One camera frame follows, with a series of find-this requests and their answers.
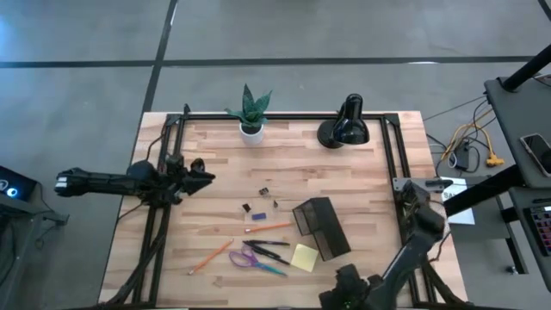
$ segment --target black mesh pencil holder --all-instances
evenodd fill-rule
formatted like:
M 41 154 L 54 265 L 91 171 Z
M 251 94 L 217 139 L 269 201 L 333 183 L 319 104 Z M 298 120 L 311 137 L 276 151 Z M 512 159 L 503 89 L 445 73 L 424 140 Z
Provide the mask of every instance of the black mesh pencil holder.
M 350 252 L 350 246 L 328 197 L 312 198 L 293 209 L 300 234 L 313 235 L 324 261 Z

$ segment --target yellow sticky note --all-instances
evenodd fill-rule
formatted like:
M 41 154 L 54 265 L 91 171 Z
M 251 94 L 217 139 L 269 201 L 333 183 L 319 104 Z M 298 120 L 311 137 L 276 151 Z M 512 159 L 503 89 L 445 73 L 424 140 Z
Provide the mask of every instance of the yellow sticky note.
M 296 245 L 291 264 L 296 268 L 312 272 L 316 258 L 318 258 L 318 250 L 305 245 Z

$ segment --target scissors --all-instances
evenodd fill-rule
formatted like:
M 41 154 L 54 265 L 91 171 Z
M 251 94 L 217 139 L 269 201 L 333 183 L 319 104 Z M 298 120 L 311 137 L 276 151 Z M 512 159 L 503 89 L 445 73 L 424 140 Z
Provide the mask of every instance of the scissors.
M 268 266 L 265 263 L 258 262 L 258 259 L 255 257 L 255 254 L 249 246 L 244 246 L 240 253 L 236 251 L 230 252 L 230 260 L 239 267 L 257 267 L 262 270 L 273 272 L 277 275 L 287 276 L 285 272 L 279 269 Z

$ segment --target screen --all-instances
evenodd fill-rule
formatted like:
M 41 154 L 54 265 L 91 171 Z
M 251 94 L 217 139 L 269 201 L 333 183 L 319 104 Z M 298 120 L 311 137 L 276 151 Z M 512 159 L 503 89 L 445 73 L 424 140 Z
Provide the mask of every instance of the screen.
M 543 137 L 539 134 L 534 134 L 523 138 L 523 140 L 545 171 L 551 173 L 551 149 Z

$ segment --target white pot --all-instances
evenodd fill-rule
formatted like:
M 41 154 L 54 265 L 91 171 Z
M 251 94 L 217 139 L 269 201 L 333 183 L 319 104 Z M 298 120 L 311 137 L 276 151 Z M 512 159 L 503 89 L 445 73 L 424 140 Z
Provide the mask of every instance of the white pot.
M 243 124 L 239 124 L 239 131 L 241 132 L 241 139 L 243 139 L 244 143 L 248 146 L 257 145 L 262 142 L 264 138 L 264 125 L 260 127 L 258 133 L 248 134 L 243 131 Z

